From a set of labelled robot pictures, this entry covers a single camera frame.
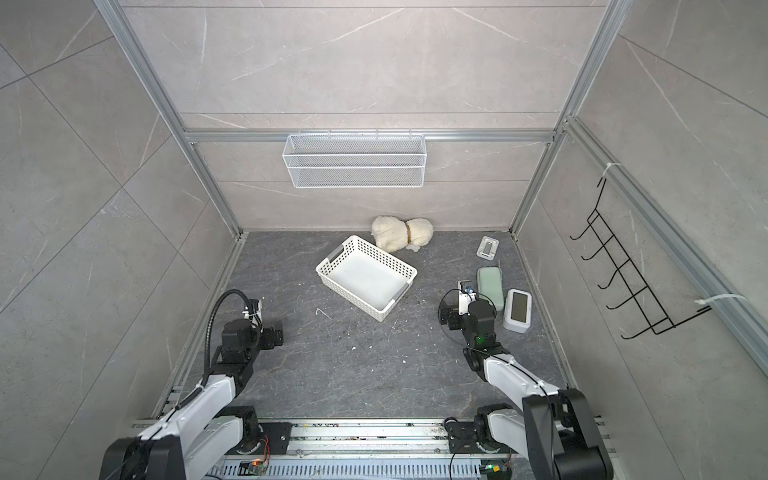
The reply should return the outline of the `white perforated plastic bin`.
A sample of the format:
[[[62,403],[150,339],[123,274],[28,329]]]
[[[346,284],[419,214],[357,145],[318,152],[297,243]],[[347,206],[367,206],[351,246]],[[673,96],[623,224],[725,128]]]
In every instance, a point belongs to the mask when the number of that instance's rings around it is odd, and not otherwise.
[[[315,271],[322,283],[383,322],[413,285],[418,270],[357,235],[328,254]]]

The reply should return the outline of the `aluminium rail at front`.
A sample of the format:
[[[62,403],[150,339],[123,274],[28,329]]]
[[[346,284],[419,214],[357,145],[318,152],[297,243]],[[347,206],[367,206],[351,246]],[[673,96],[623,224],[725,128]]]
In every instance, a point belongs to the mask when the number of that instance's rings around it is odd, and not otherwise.
[[[284,420],[268,422],[289,422],[293,424],[291,441],[285,455],[226,455],[240,457],[251,462],[256,471],[266,468],[285,457],[328,457],[341,458],[358,456],[414,457],[428,455],[451,456],[448,439],[440,419],[337,419],[337,420]],[[491,431],[483,421],[473,421],[477,432],[491,438]],[[520,457],[517,447],[501,443],[516,451],[516,454],[459,454],[469,456],[505,455]]]

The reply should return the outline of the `small clear plastic case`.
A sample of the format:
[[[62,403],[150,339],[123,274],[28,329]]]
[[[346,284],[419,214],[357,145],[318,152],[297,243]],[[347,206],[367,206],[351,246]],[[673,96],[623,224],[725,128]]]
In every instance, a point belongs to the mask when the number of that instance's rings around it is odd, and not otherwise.
[[[499,241],[497,239],[483,236],[476,251],[476,255],[481,259],[492,261],[496,257],[498,246]]]

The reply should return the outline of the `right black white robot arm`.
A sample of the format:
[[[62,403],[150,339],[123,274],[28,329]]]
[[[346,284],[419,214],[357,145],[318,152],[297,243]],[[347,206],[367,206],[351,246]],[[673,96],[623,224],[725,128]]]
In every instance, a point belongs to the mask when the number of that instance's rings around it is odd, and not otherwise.
[[[560,388],[523,367],[497,341],[496,309],[485,298],[462,305],[440,300],[441,331],[459,331],[471,371],[507,401],[481,407],[474,419],[477,442],[503,446],[526,458],[537,479],[612,479],[614,467],[585,395]]]

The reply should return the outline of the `small white stick debris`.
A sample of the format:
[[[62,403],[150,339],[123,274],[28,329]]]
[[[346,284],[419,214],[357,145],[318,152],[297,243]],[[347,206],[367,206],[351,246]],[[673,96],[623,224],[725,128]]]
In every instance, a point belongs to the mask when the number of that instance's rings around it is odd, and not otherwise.
[[[315,315],[322,315],[325,318],[327,318],[329,320],[332,320],[332,318],[327,313],[325,313],[322,309],[320,309],[320,308],[316,308]]]

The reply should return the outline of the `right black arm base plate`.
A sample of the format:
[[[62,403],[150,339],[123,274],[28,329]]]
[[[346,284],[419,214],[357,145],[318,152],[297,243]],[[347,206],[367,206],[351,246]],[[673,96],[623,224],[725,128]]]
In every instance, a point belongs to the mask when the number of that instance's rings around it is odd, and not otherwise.
[[[516,454],[506,445],[490,440],[477,432],[473,421],[460,421],[455,417],[443,420],[451,454]]]

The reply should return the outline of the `white digital clock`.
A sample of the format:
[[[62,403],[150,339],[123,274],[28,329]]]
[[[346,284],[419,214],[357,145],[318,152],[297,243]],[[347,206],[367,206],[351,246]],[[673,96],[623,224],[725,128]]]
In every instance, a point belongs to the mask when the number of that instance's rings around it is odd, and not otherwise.
[[[504,304],[503,327],[518,334],[525,334],[531,326],[532,305],[532,295],[529,292],[510,289]]]

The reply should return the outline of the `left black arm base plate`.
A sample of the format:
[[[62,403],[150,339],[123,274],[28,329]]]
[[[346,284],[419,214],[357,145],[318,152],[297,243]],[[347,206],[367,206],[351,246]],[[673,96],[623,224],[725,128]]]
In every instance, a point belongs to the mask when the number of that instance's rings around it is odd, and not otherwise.
[[[254,432],[245,434],[240,444],[230,449],[228,455],[285,455],[291,441],[293,424],[289,422],[260,423]]]

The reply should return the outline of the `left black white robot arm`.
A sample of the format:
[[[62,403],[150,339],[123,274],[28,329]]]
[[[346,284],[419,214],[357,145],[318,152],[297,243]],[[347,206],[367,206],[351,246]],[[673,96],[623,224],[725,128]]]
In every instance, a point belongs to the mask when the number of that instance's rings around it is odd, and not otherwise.
[[[231,296],[243,301],[242,313],[224,326],[221,344],[211,345],[219,308]],[[226,454],[260,454],[269,460],[267,434],[255,408],[234,406],[263,350],[283,344],[280,323],[266,327],[261,305],[238,289],[223,292],[210,313],[205,332],[200,381],[176,406],[135,437],[121,438],[105,451],[101,479],[202,479]]]

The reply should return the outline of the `cream plush toy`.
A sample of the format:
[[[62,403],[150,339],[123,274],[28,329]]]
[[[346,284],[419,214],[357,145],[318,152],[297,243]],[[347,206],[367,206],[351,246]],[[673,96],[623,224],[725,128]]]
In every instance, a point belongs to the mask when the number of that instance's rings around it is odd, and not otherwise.
[[[434,227],[423,218],[403,221],[394,216],[378,216],[372,222],[371,234],[376,246],[387,253],[402,249],[418,252],[431,241]]]

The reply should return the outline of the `green rectangular case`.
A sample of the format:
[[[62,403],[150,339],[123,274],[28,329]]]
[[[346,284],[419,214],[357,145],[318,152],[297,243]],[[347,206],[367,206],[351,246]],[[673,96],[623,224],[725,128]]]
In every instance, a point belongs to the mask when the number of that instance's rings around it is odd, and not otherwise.
[[[478,292],[490,301],[497,312],[502,312],[505,305],[502,272],[499,267],[486,266],[477,270]]]

